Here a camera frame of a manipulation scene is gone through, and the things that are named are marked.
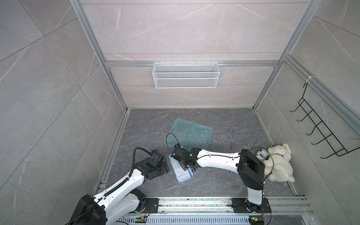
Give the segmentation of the blue transparent geometry set case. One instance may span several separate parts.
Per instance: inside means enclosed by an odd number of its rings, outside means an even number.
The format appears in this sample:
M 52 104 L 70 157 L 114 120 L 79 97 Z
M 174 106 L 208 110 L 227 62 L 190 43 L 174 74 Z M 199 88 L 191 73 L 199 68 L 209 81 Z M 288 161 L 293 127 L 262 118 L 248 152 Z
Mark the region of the blue transparent geometry set case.
M 168 158 L 178 183 L 183 183 L 193 178 L 194 174 L 190 168 L 184 170 L 180 163 L 171 157 L 171 154 L 168 156 Z

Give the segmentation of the green transparent ruler set case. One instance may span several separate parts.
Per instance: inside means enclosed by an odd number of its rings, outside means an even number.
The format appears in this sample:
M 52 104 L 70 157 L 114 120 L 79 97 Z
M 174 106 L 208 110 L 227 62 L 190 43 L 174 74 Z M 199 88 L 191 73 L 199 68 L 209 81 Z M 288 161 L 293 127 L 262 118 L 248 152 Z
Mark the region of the green transparent ruler set case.
M 212 132 L 213 128 L 177 118 L 166 136 L 165 145 L 173 149 L 176 144 L 179 144 L 189 152 L 193 148 L 207 150 Z

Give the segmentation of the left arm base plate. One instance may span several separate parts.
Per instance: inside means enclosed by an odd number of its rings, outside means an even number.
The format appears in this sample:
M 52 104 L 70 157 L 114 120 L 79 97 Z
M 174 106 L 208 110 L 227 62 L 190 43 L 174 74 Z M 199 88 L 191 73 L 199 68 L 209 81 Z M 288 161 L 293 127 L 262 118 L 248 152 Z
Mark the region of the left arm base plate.
M 126 213 L 158 213 L 159 198 L 135 199 L 134 203 L 126 203 Z

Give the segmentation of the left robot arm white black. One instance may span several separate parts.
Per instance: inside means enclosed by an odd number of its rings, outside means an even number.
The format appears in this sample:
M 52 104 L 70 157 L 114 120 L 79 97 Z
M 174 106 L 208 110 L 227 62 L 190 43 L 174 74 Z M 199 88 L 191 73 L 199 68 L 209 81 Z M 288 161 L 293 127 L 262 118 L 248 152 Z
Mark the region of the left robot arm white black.
M 130 171 L 104 191 L 83 196 L 68 224 L 110 225 L 130 212 L 148 213 L 146 195 L 137 187 L 168 172 L 166 156 L 157 150 L 134 148 Z

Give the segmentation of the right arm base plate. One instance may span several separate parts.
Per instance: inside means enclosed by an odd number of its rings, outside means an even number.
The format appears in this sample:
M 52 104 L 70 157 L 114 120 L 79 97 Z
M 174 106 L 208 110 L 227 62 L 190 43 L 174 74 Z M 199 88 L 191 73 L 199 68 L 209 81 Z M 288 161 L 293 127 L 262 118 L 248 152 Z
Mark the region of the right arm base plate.
M 265 197 L 260 205 L 251 203 L 247 198 L 232 198 L 232 208 L 234 213 L 272 213 L 269 201 Z

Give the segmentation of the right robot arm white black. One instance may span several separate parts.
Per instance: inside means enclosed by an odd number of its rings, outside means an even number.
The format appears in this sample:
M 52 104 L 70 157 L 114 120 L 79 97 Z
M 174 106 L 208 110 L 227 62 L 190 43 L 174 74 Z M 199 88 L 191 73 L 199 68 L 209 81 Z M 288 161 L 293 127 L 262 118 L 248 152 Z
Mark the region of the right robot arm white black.
M 265 164 L 251 150 L 243 149 L 239 153 L 210 152 L 201 148 L 187 151 L 177 142 L 169 155 L 169 161 L 179 183 L 190 180 L 193 172 L 200 167 L 213 167 L 237 173 L 247 187 L 245 200 L 233 199 L 235 212 L 247 210 L 251 213 L 270 213 L 269 206 L 263 205 L 263 183 Z

